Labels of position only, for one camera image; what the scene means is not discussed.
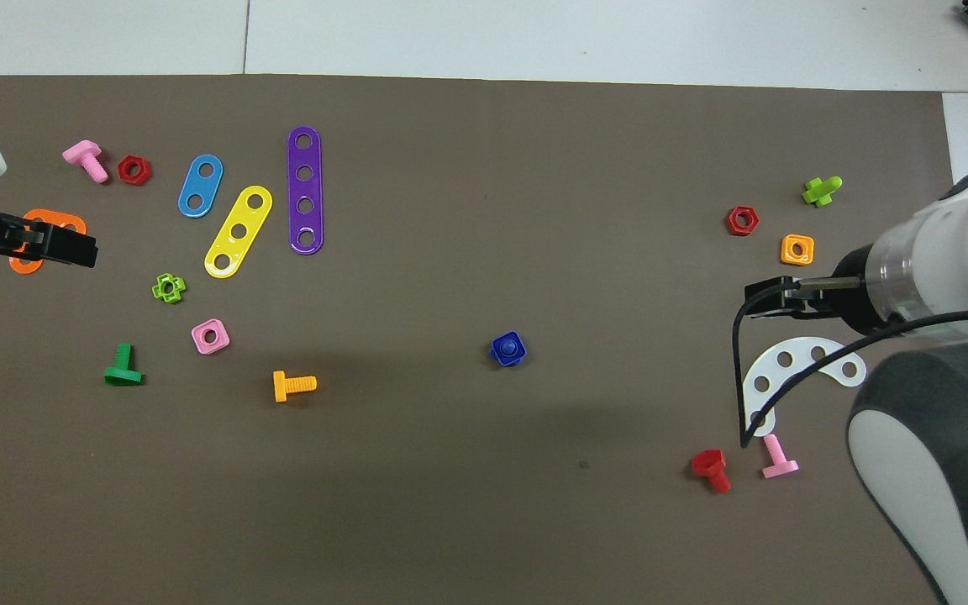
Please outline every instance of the orange bolt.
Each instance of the orange bolt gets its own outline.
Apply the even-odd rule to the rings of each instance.
[[[316,376],[297,376],[297,378],[286,378],[286,372],[276,369],[271,373],[271,378],[276,383],[276,401],[286,402],[288,393],[308,393],[315,391]]]

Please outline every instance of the orange square nut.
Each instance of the orange square nut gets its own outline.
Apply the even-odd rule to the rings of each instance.
[[[779,260],[788,265],[807,265],[813,261],[813,250],[817,242],[809,236],[787,234],[783,238],[783,248],[779,253]]]

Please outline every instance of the purple perforated strip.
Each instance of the purple perforated strip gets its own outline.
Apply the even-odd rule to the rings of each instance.
[[[286,203],[289,246],[298,254],[315,254],[324,245],[323,174],[319,133],[296,127],[286,138]]]

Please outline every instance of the toy nut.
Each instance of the toy nut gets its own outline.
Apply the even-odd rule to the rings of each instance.
[[[730,214],[727,214],[727,230],[733,236],[752,234],[758,223],[760,223],[760,217],[757,217],[756,210],[753,210],[752,206],[736,206],[730,209]]]
[[[171,273],[162,273],[155,279],[155,285],[151,287],[151,296],[168,305],[174,305],[182,301],[182,292],[186,290],[185,280]]]
[[[518,333],[507,332],[492,341],[492,348],[488,354],[493,360],[499,361],[502,367],[516,366],[525,359],[525,344]]]
[[[118,163],[118,179],[130,185],[143,185],[151,178],[151,162],[139,155],[127,155]]]
[[[779,260],[787,265],[803,267],[812,263],[817,252],[817,241],[809,236],[786,234],[779,251]]]
[[[193,327],[191,334],[192,343],[197,346],[197,352],[201,355],[211,355],[230,345],[230,336],[226,333],[226,326],[215,318]]]

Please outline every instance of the pink bolt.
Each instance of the pink bolt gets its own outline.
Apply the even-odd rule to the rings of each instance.
[[[92,177],[93,181],[103,183],[110,176],[107,175],[107,170],[99,165],[99,160],[96,160],[96,156],[101,152],[103,150],[99,149],[99,145],[85,139],[77,145],[73,145],[72,148],[64,150],[62,160],[69,161],[74,166],[80,165]]]
[[[768,448],[768,455],[771,456],[771,466],[761,471],[764,472],[765,479],[779,477],[779,475],[786,475],[787,472],[798,470],[798,463],[794,460],[787,460],[787,455],[784,455],[783,448],[779,445],[779,438],[776,437],[775,433],[768,433],[764,436],[764,445]]]

